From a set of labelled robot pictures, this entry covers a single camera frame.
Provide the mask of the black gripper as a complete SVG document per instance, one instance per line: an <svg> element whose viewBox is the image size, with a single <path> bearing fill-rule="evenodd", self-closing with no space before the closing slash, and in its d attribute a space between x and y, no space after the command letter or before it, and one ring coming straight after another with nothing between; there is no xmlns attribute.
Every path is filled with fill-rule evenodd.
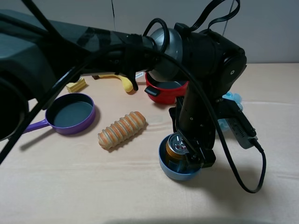
<svg viewBox="0 0 299 224"><path fill-rule="evenodd" d="M209 168L215 163L215 126L195 85L189 81L176 119L176 129L190 152L185 155L187 169Z"/></svg>

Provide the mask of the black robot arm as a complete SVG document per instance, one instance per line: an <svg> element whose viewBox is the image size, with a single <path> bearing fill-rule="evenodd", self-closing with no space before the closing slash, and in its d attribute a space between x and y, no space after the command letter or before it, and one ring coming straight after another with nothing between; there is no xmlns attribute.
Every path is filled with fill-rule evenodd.
<svg viewBox="0 0 299 224"><path fill-rule="evenodd" d="M226 119L247 137L255 131L236 103L222 96L246 68L244 50L220 34L195 24L169 29L161 19L164 40L47 20L35 6L32 14L0 13L0 138L8 143L3 160L33 118L55 96L85 73L113 72L138 90L135 73L146 71L158 82L188 81L188 90L172 110L173 126L202 167L215 161L217 119Z"/></svg>

